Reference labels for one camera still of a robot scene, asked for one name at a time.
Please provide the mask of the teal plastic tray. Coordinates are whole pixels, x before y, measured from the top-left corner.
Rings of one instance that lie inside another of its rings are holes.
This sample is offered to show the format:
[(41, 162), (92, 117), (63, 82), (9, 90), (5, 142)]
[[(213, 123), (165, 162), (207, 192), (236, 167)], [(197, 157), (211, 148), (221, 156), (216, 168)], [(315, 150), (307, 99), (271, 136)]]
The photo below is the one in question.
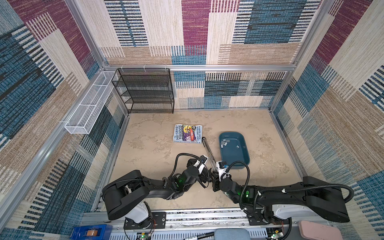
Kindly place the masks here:
[[(221, 140), (237, 139), (239, 140), (240, 148), (221, 148)], [(219, 135), (220, 153), (222, 161), (226, 161), (228, 165), (236, 161), (241, 161), (247, 166), (250, 164), (250, 155), (246, 145), (244, 136), (238, 132), (223, 132)]]

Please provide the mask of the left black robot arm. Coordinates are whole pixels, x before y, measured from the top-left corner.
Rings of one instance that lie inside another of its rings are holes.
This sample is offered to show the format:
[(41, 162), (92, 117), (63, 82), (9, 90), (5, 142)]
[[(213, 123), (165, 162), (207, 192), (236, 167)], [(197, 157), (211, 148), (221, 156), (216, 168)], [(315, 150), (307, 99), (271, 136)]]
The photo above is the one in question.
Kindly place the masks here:
[(162, 180), (147, 178), (134, 170), (107, 184), (102, 198), (110, 221), (125, 218), (140, 229), (155, 223), (155, 217), (144, 199), (160, 198), (175, 200), (187, 192), (196, 182), (203, 188), (209, 182), (210, 172), (206, 162), (209, 158), (181, 153), (175, 159), (171, 175)]

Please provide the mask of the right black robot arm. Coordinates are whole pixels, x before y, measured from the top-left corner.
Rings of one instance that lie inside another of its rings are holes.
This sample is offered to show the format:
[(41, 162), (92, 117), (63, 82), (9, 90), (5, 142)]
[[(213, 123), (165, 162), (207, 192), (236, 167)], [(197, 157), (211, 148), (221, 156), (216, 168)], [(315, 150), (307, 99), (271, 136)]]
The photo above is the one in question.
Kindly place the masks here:
[(232, 180), (230, 169), (218, 162), (216, 170), (209, 170), (213, 190), (222, 191), (238, 204), (249, 220), (275, 224), (294, 217), (320, 216), (336, 223), (350, 221), (346, 204), (354, 197), (354, 190), (347, 185), (314, 177), (303, 177), (301, 182), (286, 186), (239, 185)]

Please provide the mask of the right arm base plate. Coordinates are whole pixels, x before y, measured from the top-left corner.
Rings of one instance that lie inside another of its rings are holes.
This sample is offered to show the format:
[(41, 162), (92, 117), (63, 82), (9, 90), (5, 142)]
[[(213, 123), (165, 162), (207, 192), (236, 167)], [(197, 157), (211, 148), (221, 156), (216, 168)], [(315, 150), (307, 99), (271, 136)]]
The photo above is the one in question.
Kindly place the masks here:
[(292, 222), (289, 219), (280, 219), (274, 215), (272, 209), (257, 208), (256, 212), (252, 215), (247, 215), (250, 226), (262, 225), (281, 225), (289, 226)]

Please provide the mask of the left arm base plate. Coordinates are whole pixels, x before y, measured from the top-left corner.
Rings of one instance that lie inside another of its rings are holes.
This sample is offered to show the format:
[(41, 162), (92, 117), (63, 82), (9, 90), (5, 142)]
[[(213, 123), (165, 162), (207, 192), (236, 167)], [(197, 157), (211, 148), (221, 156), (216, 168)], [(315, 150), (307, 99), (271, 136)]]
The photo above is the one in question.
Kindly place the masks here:
[(152, 228), (164, 229), (167, 220), (166, 212), (154, 212), (149, 215), (143, 222), (137, 224), (132, 219), (126, 218), (124, 222), (124, 230), (150, 230)]

